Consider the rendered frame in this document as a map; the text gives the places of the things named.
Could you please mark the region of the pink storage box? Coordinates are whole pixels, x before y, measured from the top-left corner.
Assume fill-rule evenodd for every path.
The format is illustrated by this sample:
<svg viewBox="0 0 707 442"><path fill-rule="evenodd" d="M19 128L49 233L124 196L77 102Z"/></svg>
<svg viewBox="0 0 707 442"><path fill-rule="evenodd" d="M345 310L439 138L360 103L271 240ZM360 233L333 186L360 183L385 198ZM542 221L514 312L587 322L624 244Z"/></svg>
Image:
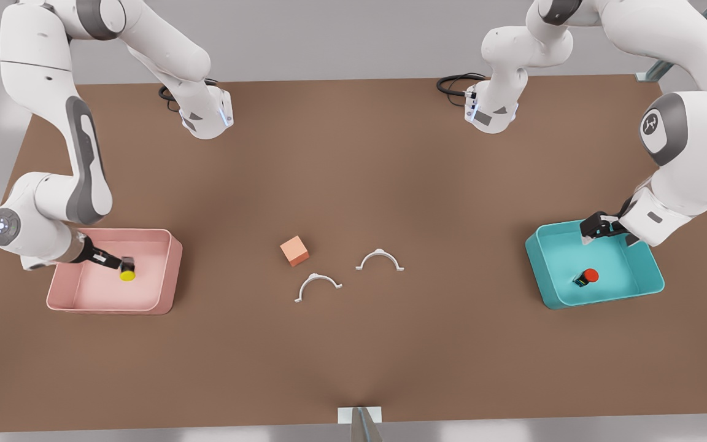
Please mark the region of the pink storage box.
<svg viewBox="0 0 707 442"><path fill-rule="evenodd" d="M182 244L165 229L84 228L96 247L132 257L135 278L98 264L59 263L47 307L78 314L166 314L173 306Z"/></svg>

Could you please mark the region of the blue storage box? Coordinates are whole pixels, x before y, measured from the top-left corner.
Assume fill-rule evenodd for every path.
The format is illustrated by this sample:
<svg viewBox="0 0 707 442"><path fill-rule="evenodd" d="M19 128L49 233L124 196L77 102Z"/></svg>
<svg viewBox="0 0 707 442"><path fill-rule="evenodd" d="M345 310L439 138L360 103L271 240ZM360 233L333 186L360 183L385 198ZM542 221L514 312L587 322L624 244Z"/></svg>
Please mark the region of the blue storage box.
<svg viewBox="0 0 707 442"><path fill-rule="evenodd" d="M541 225L527 239L528 260L544 304L565 309L659 293L664 277L644 242L627 246L625 236L582 244L581 221ZM598 271L598 282L578 287L581 271Z"/></svg>

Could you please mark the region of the orange cube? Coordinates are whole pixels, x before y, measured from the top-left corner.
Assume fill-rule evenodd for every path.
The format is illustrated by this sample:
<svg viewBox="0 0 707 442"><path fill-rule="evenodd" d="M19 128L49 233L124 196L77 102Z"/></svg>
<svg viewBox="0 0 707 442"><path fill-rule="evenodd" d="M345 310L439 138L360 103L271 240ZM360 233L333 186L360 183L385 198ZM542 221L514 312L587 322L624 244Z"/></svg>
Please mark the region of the orange cube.
<svg viewBox="0 0 707 442"><path fill-rule="evenodd" d="M280 249L292 268L309 258L309 251L299 236L281 244Z"/></svg>

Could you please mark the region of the white arched clip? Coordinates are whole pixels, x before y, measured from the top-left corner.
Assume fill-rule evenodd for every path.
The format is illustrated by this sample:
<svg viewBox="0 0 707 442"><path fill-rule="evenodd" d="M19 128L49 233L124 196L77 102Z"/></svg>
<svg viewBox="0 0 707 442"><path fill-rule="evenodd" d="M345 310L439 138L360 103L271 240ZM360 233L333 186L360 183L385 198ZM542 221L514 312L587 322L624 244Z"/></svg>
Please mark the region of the white arched clip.
<svg viewBox="0 0 707 442"><path fill-rule="evenodd" d="M362 258L361 263L358 266L356 266L355 269L357 271L361 271L362 269L364 269L365 263L367 263L368 260L370 260L370 258L376 257L377 255L381 255L381 257L388 258L388 260L390 260L393 263L393 265L395 266L396 271L404 271L403 266L401 266L400 263L398 263L398 260L396 260L396 258L392 254L390 254L389 252L386 252L386 251L384 251L384 249L380 249L380 248L374 250L373 252L370 252L370 254L365 255Z"/></svg>
<svg viewBox="0 0 707 442"><path fill-rule="evenodd" d="M341 289L343 286L343 284L337 283L334 279L332 279L329 276L317 274L317 273L312 273L306 278L306 280L302 283L302 285L298 289L298 296L297 296L297 299L294 299L294 302L295 303L302 302L303 301L303 293L304 293L304 290L305 290L306 286L308 285L308 283L313 282L313 281L317 281L317 280L328 281L336 289Z"/></svg>

